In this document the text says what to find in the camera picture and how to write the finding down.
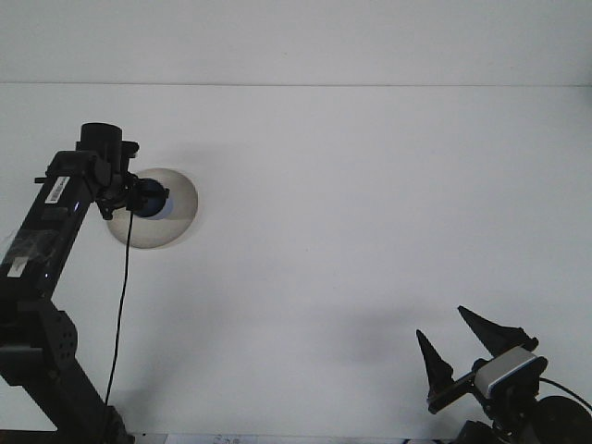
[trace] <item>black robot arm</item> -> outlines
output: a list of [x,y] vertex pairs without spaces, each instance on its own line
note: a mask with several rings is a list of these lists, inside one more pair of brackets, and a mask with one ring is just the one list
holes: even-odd
[[128,171],[138,148],[118,127],[83,125],[76,151],[57,153],[36,179],[43,186],[0,265],[0,374],[39,404],[59,442],[133,442],[76,360],[76,328],[51,297],[89,206],[107,219],[142,206]]
[[592,442],[592,417],[575,401],[551,396],[538,401],[539,380],[548,361],[532,351],[538,340],[519,327],[503,327],[459,307],[468,326],[493,356],[478,359],[471,372],[452,379],[446,363],[417,330],[429,383],[428,410],[437,413],[471,393],[493,425],[468,421],[455,444],[556,444]]

